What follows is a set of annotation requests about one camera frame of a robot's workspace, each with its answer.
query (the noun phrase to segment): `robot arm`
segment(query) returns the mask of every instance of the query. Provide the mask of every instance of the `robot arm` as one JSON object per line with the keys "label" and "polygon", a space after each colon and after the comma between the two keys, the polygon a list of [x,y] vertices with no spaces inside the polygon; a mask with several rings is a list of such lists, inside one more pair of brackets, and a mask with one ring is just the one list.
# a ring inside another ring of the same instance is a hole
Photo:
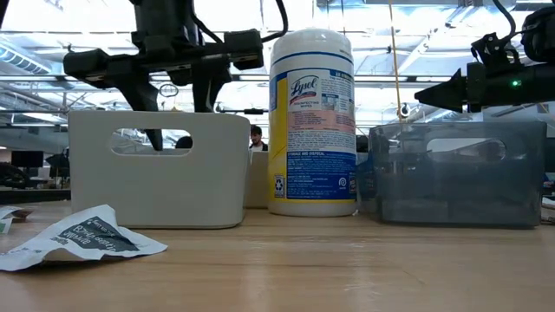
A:
{"label": "robot arm", "polygon": [[555,100],[555,6],[540,9],[524,21],[521,43],[529,59],[541,62],[525,66],[511,45],[518,34],[514,20],[499,0],[493,1],[511,24],[511,33],[500,39],[492,33],[474,42],[472,53],[481,62],[468,63],[466,77],[459,69],[451,80],[416,93],[420,103],[457,112],[467,105],[469,112],[479,112],[489,106]]}
{"label": "robot arm", "polygon": [[[67,75],[96,88],[118,88],[135,111],[158,111],[158,89],[149,74],[165,71],[172,83],[192,83],[194,110],[213,112],[219,90],[232,80],[230,64],[240,70],[264,66],[263,43],[288,30],[282,0],[277,6],[282,31],[260,37],[255,29],[215,36],[194,13],[193,0],[130,0],[135,8],[137,31],[131,34],[137,55],[108,55],[101,49],[68,53],[63,59]],[[216,43],[206,43],[200,31]],[[161,130],[146,130],[157,151],[162,150]]]}

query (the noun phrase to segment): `wooden table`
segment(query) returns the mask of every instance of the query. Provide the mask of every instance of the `wooden table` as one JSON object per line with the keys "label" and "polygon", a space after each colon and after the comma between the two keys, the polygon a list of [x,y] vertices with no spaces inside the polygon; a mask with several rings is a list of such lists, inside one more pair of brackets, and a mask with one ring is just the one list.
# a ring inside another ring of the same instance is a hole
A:
{"label": "wooden table", "polygon": [[[0,252],[70,213],[37,207]],[[166,252],[0,272],[0,310],[553,311],[555,227],[475,230],[248,211],[219,231],[140,231]]]}

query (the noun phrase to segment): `ceiling light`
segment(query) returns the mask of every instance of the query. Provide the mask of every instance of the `ceiling light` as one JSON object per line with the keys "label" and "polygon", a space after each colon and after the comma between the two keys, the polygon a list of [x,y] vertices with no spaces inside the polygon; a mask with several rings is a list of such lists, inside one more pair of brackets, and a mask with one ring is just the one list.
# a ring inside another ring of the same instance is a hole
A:
{"label": "ceiling light", "polygon": [[267,75],[240,75],[241,81],[268,81]]}
{"label": "ceiling light", "polygon": [[[399,77],[399,82],[405,82],[407,77]],[[395,82],[395,76],[355,76],[355,82]]]}
{"label": "ceiling light", "polygon": [[11,124],[13,127],[53,127],[53,124],[47,123],[14,123]]}
{"label": "ceiling light", "polygon": [[451,77],[437,76],[437,77],[416,77],[417,82],[444,82],[449,81]]}
{"label": "ceiling light", "polygon": [[66,122],[65,119],[54,116],[53,114],[43,114],[43,113],[23,113],[23,115],[39,120],[50,121],[50,122]]}

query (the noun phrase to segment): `gray translucent bin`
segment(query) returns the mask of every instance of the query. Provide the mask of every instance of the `gray translucent bin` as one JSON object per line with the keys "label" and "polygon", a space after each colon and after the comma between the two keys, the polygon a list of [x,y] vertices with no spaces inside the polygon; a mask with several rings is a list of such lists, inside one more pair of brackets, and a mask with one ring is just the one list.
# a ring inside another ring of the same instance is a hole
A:
{"label": "gray translucent bin", "polygon": [[370,132],[383,221],[535,226],[544,122],[391,124]]}

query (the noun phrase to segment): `disinfecting wipes container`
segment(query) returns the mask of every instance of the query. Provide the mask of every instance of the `disinfecting wipes container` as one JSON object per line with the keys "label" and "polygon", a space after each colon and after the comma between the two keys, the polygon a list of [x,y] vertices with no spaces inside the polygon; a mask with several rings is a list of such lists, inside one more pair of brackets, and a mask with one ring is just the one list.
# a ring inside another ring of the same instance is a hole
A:
{"label": "disinfecting wipes container", "polygon": [[277,40],[270,71],[270,212],[334,217],[356,209],[349,40],[305,29]]}

